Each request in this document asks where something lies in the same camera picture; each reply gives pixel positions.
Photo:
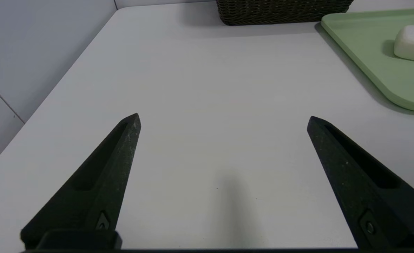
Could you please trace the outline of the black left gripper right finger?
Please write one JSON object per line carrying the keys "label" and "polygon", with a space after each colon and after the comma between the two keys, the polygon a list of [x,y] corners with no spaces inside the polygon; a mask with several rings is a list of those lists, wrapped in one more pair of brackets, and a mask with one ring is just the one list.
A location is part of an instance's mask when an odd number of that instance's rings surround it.
{"label": "black left gripper right finger", "polygon": [[307,132],[358,248],[414,251],[414,188],[330,122]]}

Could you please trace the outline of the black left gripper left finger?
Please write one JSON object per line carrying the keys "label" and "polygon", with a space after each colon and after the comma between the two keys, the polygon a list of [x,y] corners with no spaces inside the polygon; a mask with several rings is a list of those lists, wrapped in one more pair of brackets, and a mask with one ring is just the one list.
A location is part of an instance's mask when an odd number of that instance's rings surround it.
{"label": "black left gripper left finger", "polygon": [[119,250],[116,231],[141,130],[137,113],[122,119],[24,226],[27,251]]}

